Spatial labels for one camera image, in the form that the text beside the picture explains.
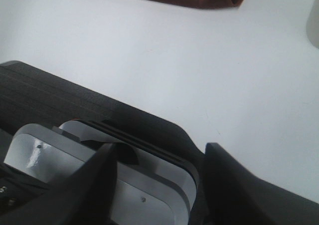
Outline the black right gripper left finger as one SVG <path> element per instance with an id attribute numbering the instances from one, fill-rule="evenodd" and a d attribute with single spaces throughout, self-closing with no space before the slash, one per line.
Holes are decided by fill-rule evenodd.
<path id="1" fill-rule="evenodd" d="M 67 180 L 2 215 L 2 225 L 109 225 L 117 181 L 116 144 L 104 144 Z"/>

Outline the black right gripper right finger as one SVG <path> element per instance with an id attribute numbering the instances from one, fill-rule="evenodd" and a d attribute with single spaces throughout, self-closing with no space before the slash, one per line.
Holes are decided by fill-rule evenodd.
<path id="1" fill-rule="evenodd" d="M 204 192 L 214 225 L 317 225 L 319 205 L 253 175 L 217 143 L 204 155 Z"/>

